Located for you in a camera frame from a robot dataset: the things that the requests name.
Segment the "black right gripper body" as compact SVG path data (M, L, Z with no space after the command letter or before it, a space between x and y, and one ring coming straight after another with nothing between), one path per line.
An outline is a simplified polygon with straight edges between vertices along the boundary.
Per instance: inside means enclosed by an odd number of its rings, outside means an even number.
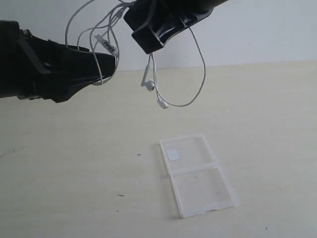
M137 0L124 15L132 38L146 54L162 49L177 34L209 17L227 0Z

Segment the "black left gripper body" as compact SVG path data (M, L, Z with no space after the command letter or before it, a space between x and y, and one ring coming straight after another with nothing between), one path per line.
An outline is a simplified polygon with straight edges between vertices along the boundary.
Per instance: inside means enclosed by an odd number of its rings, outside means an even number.
M0 97L54 99L49 54L54 42L20 29L16 21L0 22Z

